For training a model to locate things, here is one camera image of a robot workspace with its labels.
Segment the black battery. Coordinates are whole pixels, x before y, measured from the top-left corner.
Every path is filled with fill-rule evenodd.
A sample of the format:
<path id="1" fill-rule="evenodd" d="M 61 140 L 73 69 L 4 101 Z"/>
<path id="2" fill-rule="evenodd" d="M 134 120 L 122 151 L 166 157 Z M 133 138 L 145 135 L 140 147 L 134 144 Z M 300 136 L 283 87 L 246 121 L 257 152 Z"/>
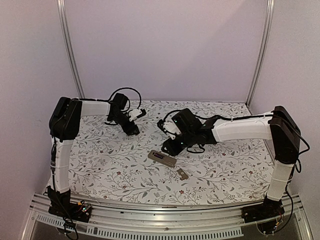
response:
<path id="1" fill-rule="evenodd" d="M 154 159 L 158 159 L 158 160 L 164 160 L 165 156 L 159 153 L 154 153 L 153 154 Z"/>

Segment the beige remote control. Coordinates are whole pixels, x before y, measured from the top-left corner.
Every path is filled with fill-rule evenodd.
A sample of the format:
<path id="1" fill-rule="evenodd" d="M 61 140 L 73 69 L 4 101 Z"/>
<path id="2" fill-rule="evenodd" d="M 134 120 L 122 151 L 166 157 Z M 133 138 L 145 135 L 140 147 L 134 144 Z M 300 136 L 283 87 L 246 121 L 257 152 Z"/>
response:
<path id="1" fill-rule="evenodd" d="M 170 168 L 174 168 L 177 162 L 175 158 L 155 150 L 151 150 L 147 157 Z"/>

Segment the beige battery cover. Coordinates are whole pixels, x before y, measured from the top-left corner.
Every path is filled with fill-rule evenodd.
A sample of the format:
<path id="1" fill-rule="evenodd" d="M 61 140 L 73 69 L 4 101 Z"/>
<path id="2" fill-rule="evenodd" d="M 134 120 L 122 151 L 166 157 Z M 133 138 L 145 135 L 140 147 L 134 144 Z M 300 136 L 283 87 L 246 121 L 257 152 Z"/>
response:
<path id="1" fill-rule="evenodd" d="M 187 173 L 184 170 L 182 170 L 181 168 L 179 168 L 176 172 L 178 173 L 181 180 L 187 180 L 189 178 Z"/>

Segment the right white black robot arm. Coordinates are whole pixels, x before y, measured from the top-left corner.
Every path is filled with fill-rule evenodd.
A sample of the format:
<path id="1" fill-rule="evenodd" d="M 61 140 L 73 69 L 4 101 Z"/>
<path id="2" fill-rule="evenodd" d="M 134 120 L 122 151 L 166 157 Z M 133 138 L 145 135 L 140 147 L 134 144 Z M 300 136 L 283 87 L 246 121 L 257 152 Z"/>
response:
<path id="1" fill-rule="evenodd" d="M 274 169 L 262 204 L 243 208 L 245 217 L 269 218 L 284 213 L 282 196 L 288 190 L 295 165 L 302 154 L 300 143 L 304 141 L 299 127 L 283 106 L 260 115 L 227 118 L 214 115 L 204 122 L 188 108 L 175 110 L 171 120 L 157 122 L 159 129 L 168 135 L 162 152 L 174 157 L 183 150 L 205 145 L 215 145 L 229 140 L 271 140 L 274 148 Z"/>

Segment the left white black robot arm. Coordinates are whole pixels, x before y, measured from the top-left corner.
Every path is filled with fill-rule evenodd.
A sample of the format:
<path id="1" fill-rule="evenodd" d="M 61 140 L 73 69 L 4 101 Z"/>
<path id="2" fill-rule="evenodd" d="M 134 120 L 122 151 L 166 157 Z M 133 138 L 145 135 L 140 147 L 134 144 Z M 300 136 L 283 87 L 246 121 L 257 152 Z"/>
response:
<path id="1" fill-rule="evenodd" d="M 108 122 L 120 125 L 126 135 L 136 136 L 140 131 L 134 121 L 145 116 L 146 110 L 138 107 L 124 111 L 128 101 L 128 97 L 122 93 L 116 93 L 111 100 L 59 99 L 49 120 L 52 185 L 48 188 L 48 195 L 53 201 L 52 205 L 63 217 L 70 217 L 75 211 L 70 202 L 69 166 L 71 148 L 80 131 L 81 118 L 104 116 Z"/>

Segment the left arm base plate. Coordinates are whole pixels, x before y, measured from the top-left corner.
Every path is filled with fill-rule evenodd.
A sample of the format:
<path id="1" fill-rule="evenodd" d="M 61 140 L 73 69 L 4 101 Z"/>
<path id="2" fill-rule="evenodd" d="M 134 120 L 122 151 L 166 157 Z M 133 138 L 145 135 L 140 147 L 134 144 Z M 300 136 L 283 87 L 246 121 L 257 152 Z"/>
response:
<path id="1" fill-rule="evenodd" d="M 48 213 L 78 222 L 88 223 L 92 214 L 92 205 L 81 200 L 78 203 L 51 202 Z"/>

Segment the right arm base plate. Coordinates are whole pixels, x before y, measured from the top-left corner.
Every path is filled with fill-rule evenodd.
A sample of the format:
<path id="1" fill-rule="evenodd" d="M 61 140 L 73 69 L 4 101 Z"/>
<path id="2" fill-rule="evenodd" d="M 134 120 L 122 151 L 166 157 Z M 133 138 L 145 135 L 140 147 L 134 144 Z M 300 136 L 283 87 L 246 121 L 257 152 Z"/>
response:
<path id="1" fill-rule="evenodd" d="M 285 213 L 281 202 L 261 203 L 246 206 L 241 209 L 241 217 L 245 223 L 261 221 L 283 215 Z"/>

